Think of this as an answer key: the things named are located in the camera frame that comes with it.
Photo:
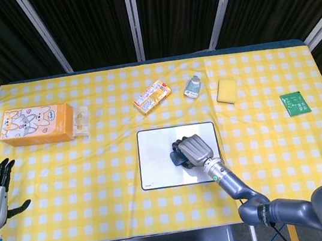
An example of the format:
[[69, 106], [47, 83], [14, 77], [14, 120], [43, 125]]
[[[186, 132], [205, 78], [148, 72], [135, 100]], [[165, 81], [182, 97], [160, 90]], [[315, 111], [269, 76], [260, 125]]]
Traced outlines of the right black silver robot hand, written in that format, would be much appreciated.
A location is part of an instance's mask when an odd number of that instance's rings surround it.
[[203, 167], [207, 160], [213, 159], [214, 152], [199, 135], [182, 137], [172, 143], [170, 158], [176, 166], [186, 169]]

